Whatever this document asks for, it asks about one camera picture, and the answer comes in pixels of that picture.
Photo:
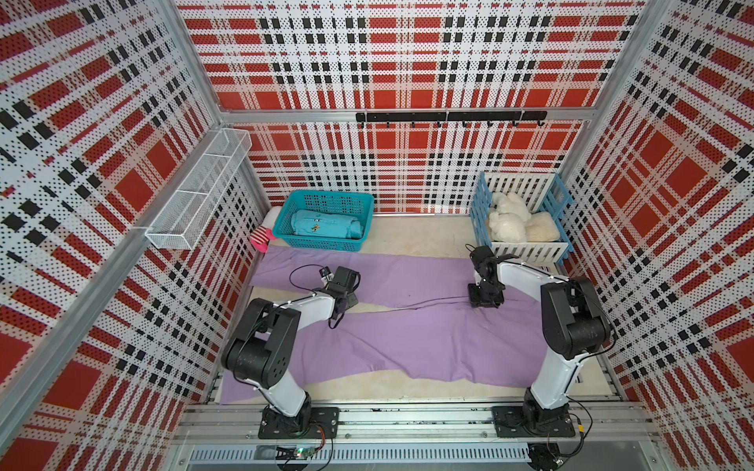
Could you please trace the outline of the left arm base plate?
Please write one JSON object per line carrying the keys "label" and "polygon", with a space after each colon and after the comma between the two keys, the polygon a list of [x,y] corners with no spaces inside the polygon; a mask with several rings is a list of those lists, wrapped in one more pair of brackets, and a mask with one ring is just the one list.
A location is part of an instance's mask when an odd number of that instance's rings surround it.
{"label": "left arm base plate", "polygon": [[339,416],[337,407],[305,407],[296,417],[288,417],[266,406],[257,437],[261,440],[335,439]]}

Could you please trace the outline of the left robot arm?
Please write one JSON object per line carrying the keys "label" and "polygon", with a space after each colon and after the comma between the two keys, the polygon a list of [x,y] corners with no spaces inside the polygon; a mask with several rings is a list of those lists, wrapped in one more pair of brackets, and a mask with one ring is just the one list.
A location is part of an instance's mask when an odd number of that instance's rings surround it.
{"label": "left robot arm", "polygon": [[324,287],[282,303],[251,301],[221,354],[222,367],[241,384],[252,386],[268,402],[265,410],[298,434],[310,424],[311,397],[289,371],[298,332],[325,322],[335,330],[359,301],[361,274],[339,267],[320,270]]}

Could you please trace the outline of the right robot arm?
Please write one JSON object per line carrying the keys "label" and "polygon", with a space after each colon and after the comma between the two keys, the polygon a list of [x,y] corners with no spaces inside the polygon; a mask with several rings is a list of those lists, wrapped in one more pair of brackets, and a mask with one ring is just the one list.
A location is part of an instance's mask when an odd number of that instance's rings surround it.
{"label": "right robot arm", "polygon": [[548,351],[540,372],[527,388],[522,404],[525,426],[554,427],[569,417],[569,389],[590,357],[599,354],[612,335],[591,280],[558,276],[511,254],[497,255],[487,245],[469,249],[475,282],[469,285],[473,307],[499,307],[504,290],[515,288],[537,301]]}

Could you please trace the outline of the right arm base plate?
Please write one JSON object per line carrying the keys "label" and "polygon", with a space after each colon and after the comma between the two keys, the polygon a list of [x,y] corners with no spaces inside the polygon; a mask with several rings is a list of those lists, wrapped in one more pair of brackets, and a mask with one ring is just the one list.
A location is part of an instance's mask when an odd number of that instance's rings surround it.
{"label": "right arm base plate", "polygon": [[494,406],[493,425],[498,438],[573,438],[575,427],[567,405],[540,409],[535,403]]}

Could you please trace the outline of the purple long pants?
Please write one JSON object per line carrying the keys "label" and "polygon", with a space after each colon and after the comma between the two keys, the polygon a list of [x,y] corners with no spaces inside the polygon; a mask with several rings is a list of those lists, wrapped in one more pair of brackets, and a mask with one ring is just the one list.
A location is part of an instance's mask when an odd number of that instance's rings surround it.
{"label": "purple long pants", "polygon": [[471,307],[469,260],[273,246],[251,285],[306,290],[319,283],[320,266],[359,272],[359,302],[386,309],[298,333],[290,371],[300,386],[378,371],[508,388],[536,379],[548,350],[539,302],[508,287],[500,307]]}

